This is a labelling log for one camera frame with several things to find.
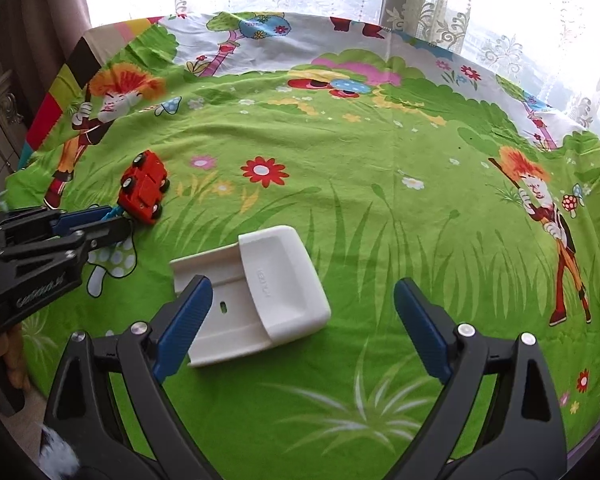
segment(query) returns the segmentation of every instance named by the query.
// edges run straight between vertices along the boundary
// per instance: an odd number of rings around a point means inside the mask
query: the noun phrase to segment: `orange hair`
[[[103,96],[107,92],[128,94],[137,91],[151,101],[165,93],[166,86],[161,77],[152,77],[131,63],[122,62],[98,72],[89,83],[92,95]]]
[[[524,153],[510,146],[500,148],[500,160],[502,162],[502,171],[513,180],[520,180],[522,175],[531,175],[541,178],[544,181],[549,180],[549,174],[534,162],[531,162]]]

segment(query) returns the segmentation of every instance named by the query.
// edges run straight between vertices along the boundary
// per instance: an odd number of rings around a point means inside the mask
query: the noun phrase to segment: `toy car wheel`
[[[132,176],[128,176],[123,182],[122,182],[122,191],[125,192],[125,194],[131,194],[131,192],[134,190],[134,187],[136,186],[136,180],[134,177]]]
[[[136,158],[134,159],[132,165],[135,168],[142,168],[144,161],[146,160],[146,155],[144,153],[138,153]]]
[[[165,178],[162,183],[160,184],[160,192],[161,193],[166,193],[167,190],[169,189],[169,186],[171,185],[171,182],[169,181],[168,178]]]
[[[156,202],[154,204],[154,207],[152,208],[152,212],[151,212],[151,218],[153,220],[160,218],[160,215],[162,214],[162,204],[160,204],[160,202]]]

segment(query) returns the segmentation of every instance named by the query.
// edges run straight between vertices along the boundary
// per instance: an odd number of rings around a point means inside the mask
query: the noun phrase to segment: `brown curtain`
[[[86,0],[4,0],[0,5],[0,62],[4,70],[13,70],[32,114],[90,27]]]

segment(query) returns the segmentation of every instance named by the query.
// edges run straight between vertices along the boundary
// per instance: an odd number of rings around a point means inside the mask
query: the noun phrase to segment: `white container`
[[[189,366],[227,361],[320,330],[331,309],[295,229],[275,226],[238,243],[170,262],[176,294],[196,274],[214,299],[189,348]]]

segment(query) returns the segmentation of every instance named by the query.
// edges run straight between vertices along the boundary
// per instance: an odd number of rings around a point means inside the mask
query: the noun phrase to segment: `blue gripper pad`
[[[203,278],[193,290],[189,286],[182,291],[180,298],[187,296],[178,313],[158,341],[157,358],[154,364],[154,377],[162,383],[180,368],[202,322],[211,308],[214,298],[213,287],[208,278]]]
[[[60,215],[58,223],[54,225],[54,234],[56,236],[65,236],[69,234],[69,229],[78,225],[90,224],[102,220],[102,218],[111,211],[111,207],[104,205],[101,207],[90,207],[73,213],[64,213]]]
[[[448,363],[445,341],[416,293],[404,280],[395,284],[394,304],[427,373],[446,384],[452,371]]]

